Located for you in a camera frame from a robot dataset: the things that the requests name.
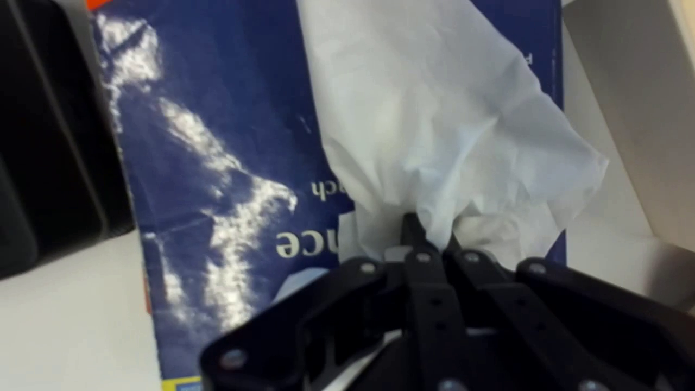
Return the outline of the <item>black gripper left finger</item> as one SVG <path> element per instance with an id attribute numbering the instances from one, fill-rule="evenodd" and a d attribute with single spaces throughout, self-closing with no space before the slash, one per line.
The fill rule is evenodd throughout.
<path id="1" fill-rule="evenodd" d="M 214 339 L 203 391 L 322 391 L 355 361 L 350 391 L 441 391 L 465 381 L 465 332 L 443 259 L 417 217 L 395 260 L 352 259 Z"/>

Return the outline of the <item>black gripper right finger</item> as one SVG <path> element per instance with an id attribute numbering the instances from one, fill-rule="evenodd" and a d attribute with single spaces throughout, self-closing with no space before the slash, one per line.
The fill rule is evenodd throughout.
<path id="1" fill-rule="evenodd" d="M 525 391 L 695 391 L 695 318 L 610 282 L 525 259 L 514 269 L 451 242 L 463 308 L 532 362 Z"/>

